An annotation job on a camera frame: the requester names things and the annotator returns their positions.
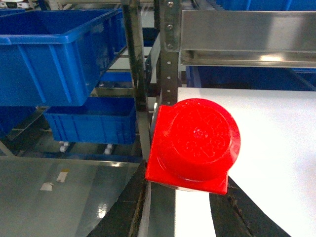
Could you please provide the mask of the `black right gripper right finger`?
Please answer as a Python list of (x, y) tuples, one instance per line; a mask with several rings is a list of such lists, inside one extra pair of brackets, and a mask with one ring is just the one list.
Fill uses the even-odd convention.
[(217, 237), (288, 237), (232, 179), (225, 195), (209, 194)]

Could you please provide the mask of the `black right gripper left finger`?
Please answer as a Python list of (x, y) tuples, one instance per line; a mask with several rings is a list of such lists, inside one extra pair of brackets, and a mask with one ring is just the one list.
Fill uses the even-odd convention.
[(146, 181), (147, 162), (142, 161), (125, 189), (89, 237), (146, 237), (148, 235), (151, 183)]

